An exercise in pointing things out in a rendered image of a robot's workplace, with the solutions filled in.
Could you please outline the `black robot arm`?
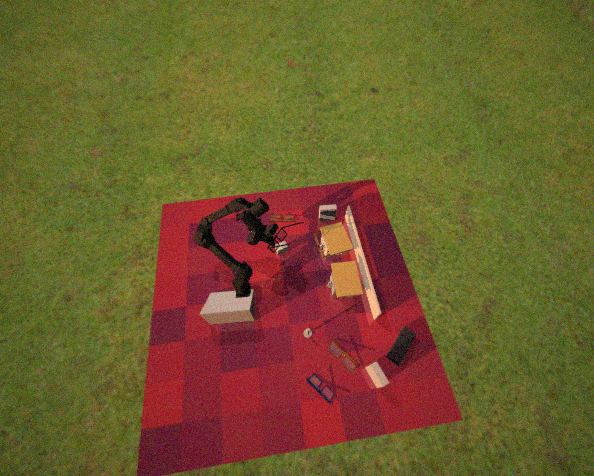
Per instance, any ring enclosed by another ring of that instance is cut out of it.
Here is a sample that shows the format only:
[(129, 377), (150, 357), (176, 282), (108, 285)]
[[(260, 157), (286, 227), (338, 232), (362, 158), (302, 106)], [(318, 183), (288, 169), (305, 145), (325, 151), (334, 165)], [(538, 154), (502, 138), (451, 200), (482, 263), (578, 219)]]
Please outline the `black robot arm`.
[[(250, 209), (246, 211), (245, 209), (248, 208)], [(225, 207), (201, 218), (200, 224), (196, 230), (196, 234), (194, 235), (194, 242), (196, 244), (203, 248), (209, 249), (232, 270), (233, 275), (235, 276), (232, 284), (235, 286), (236, 298), (250, 296), (251, 287), (248, 280), (252, 276), (253, 270), (250, 268), (251, 266), (249, 266), (245, 261), (240, 263), (234, 257), (232, 257), (216, 242), (214, 236), (211, 233), (212, 222), (228, 214), (239, 212), (241, 210), (244, 211), (236, 214), (236, 221), (241, 219), (247, 226), (250, 226), (257, 219), (257, 217), (260, 217), (269, 211), (269, 206), (261, 198), (258, 198), (253, 203), (246, 201), (242, 197), (233, 199)], [(257, 228), (248, 230), (250, 233), (246, 242), (252, 246), (257, 245), (263, 233)]]

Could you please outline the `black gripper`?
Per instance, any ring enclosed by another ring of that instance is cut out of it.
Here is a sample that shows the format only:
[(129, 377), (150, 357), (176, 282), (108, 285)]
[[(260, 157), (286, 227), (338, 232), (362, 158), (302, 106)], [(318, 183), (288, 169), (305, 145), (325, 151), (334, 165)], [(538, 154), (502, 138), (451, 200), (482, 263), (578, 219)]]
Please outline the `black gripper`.
[(273, 235), (275, 234), (275, 232), (277, 231), (279, 226), (277, 224), (271, 224), (266, 229), (267, 226), (263, 225), (260, 221), (261, 221), (261, 219), (257, 218), (250, 226), (248, 226), (247, 229), (253, 230), (253, 228), (257, 228), (258, 230), (260, 230), (263, 233), (263, 235), (260, 237), (259, 241), (263, 241), (267, 244), (271, 244), (272, 246), (275, 246)]

